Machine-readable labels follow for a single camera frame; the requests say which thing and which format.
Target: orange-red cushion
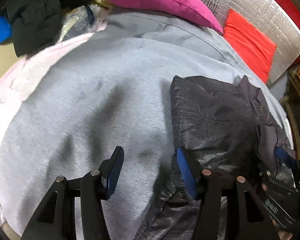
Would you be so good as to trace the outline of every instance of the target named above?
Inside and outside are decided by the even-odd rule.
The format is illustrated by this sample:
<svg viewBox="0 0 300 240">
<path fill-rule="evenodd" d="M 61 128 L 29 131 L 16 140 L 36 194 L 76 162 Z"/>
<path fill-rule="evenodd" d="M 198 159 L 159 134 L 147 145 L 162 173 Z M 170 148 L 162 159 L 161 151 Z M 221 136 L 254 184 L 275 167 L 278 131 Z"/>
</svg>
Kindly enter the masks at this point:
<svg viewBox="0 0 300 240">
<path fill-rule="evenodd" d="M 223 30 L 223 37 L 248 67 L 266 83 L 277 45 L 232 9 L 229 9 L 226 26 Z"/>
</svg>

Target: metal screw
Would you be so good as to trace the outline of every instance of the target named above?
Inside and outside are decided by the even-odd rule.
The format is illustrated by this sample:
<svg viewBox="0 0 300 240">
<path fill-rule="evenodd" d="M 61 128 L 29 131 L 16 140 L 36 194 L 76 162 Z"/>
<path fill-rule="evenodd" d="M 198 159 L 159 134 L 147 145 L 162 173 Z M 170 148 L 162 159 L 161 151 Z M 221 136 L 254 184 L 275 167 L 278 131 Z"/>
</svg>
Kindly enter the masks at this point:
<svg viewBox="0 0 300 240">
<path fill-rule="evenodd" d="M 211 175 L 211 171 L 208 170 L 208 169 L 204 169 L 204 170 L 202 171 L 202 174 L 203 174 L 203 175 L 206 175 L 206 176 L 210 176 L 210 175 Z"/>
<path fill-rule="evenodd" d="M 65 177 L 60 175 L 60 176 L 56 177 L 56 182 L 58 182 L 58 183 L 63 182 L 64 179 L 65 179 Z"/>
<path fill-rule="evenodd" d="M 100 171 L 97 170 L 97 169 L 95 169 L 95 170 L 90 171 L 90 174 L 91 174 L 92 176 L 97 176 L 97 175 L 100 174 Z"/>
<path fill-rule="evenodd" d="M 246 181 L 246 179 L 242 176 L 238 176 L 237 177 L 237 181 L 241 182 L 241 183 L 244 183 Z"/>
</svg>

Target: gray blanket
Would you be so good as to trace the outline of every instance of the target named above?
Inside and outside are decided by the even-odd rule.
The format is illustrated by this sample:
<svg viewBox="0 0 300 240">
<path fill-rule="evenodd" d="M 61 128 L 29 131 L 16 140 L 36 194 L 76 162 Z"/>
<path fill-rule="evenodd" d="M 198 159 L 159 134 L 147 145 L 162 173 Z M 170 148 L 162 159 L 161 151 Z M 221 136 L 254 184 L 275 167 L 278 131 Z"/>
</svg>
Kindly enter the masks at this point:
<svg viewBox="0 0 300 240">
<path fill-rule="evenodd" d="M 170 173 L 175 75 L 228 83 L 247 75 L 284 127 L 277 100 L 216 32 L 163 13 L 114 11 L 105 31 L 50 68 L 6 131 L 0 203 L 12 229 L 22 234 L 56 176 L 81 177 L 120 145 L 125 161 L 103 210 L 111 239 L 133 239 Z M 77 201 L 83 239 L 79 207 Z"/>
</svg>

